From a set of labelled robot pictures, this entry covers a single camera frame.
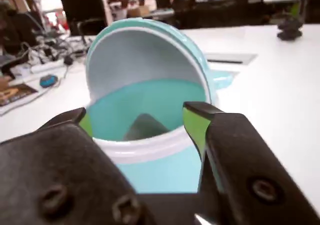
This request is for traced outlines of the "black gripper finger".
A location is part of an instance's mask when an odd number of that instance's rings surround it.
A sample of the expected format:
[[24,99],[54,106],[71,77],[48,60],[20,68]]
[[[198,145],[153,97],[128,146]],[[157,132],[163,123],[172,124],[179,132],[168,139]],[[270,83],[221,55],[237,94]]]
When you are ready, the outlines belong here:
[[183,104],[183,125],[213,177],[231,225],[317,225],[320,218],[250,121],[201,101]]
[[80,127],[86,110],[61,113],[0,144],[3,225],[148,225],[137,193]]

